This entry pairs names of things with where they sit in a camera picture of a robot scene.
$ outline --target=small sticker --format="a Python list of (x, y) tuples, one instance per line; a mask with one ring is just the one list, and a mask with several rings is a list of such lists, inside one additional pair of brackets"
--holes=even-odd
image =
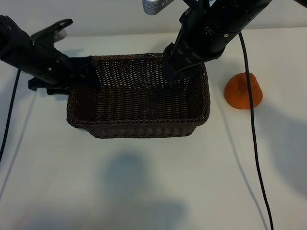
[(212, 7), (212, 5), (215, 3), (216, 0), (209, 0), (209, 6)]

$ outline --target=brown wicker basket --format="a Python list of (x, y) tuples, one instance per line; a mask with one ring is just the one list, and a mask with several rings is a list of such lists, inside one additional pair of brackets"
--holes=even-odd
[(67, 121), (96, 138), (167, 138), (190, 135), (209, 117), (205, 65), (191, 79), (167, 83), (162, 54), (94, 57), (101, 90), (70, 89)]

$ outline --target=white table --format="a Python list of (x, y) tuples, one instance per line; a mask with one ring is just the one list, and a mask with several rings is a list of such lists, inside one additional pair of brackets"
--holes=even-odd
[[(256, 132), (275, 228), (306, 229), (307, 28), (243, 34), (264, 94)], [(75, 57), (158, 53), (175, 38), (72, 37), (56, 47)], [(95, 139), (66, 122), (65, 101), (28, 90), (23, 74), (0, 166), (0, 229), (263, 230), (263, 220), (269, 228), (249, 111), (223, 97), (226, 82), (245, 71), (239, 39), (207, 69), (208, 122), (167, 139)], [(0, 63), (0, 72), (2, 140), (16, 70)]]

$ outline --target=screw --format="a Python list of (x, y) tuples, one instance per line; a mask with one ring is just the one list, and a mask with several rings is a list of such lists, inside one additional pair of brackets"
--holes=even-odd
[(191, 11), (188, 9), (184, 12), (185, 15), (189, 15), (191, 13)]

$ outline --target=white wall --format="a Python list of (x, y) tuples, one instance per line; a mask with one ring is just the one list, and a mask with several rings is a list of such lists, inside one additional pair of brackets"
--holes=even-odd
[[(29, 34), (57, 20), (72, 18), (70, 34), (124, 34), (178, 31), (187, 5), (175, 0), (156, 16), (143, 12), (142, 0), (1, 0), (8, 15)], [(249, 28), (307, 26), (307, 10), (293, 0), (273, 0)]]

